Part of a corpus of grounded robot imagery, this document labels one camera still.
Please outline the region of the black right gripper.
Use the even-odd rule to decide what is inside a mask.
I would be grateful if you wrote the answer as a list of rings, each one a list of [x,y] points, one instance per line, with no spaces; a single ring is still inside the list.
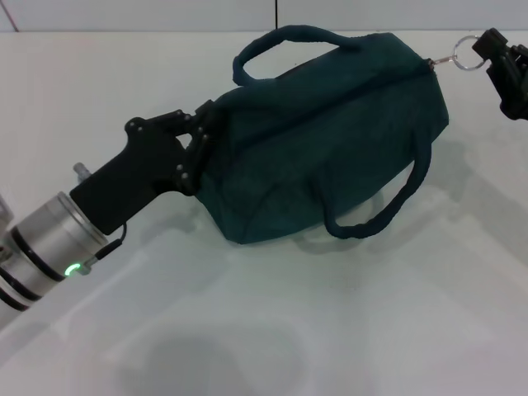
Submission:
[[[500,110],[510,120],[527,120],[527,48],[507,45],[495,28],[486,30],[472,49],[484,61],[494,61],[488,76],[501,97]]]

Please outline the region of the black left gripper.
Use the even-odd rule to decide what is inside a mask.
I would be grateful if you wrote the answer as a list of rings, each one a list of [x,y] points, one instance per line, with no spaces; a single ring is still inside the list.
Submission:
[[[169,191],[193,196],[217,144],[216,103],[194,113],[181,109],[125,124],[127,143],[110,162],[73,188],[69,196],[99,231],[109,235]],[[178,139],[188,134],[184,148]]]

